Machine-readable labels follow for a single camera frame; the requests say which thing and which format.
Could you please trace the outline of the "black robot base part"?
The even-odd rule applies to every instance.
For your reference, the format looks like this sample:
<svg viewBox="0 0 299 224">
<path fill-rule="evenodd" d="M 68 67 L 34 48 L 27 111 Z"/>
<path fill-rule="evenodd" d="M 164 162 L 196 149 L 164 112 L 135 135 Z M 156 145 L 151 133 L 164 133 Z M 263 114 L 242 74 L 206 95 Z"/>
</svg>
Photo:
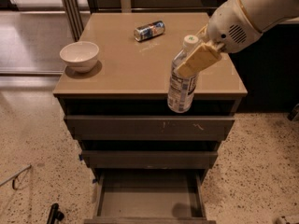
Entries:
<svg viewBox="0 0 299 224">
<path fill-rule="evenodd" d="M 59 210 L 59 204 L 54 203 L 50 208 L 47 224 L 55 224 L 57 221 L 62 221 L 64 214 Z"/>
</svg>

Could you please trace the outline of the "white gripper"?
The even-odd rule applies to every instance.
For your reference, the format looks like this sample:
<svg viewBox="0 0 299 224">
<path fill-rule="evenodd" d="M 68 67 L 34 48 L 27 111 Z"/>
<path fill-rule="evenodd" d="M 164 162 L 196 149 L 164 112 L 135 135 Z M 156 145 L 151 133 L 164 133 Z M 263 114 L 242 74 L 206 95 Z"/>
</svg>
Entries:
<svg viewBox="0 0 299 224">
<path fill-rule="evenodd" d="M 223 52 L 237 53 L 259 40 L 262 34 L 250 22 L 241 0 L 227 0 L 196 36 L 204 42 L 209 39 L 223 44 Z M 220 59 L 221 54 L 212 45 L 202 43 L 176 68 L 176 73 L 184 78 L 192 77 Z"/>
</svg>

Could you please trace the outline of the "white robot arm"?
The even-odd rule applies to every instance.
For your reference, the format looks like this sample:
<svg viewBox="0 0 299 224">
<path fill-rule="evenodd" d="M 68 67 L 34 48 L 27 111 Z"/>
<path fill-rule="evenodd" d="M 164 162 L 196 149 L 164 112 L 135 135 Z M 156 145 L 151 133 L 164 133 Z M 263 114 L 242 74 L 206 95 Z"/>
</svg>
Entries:
<svg viewBox="0 0 299 224">
<path fill-rule="evenodd" d="M 192 77 L 221 59 L 258 41 L 277 24 L 299 16 L 299 0 L 227 0 L 199 32 L 200 43 L 176 73 Z"/>
</svg>

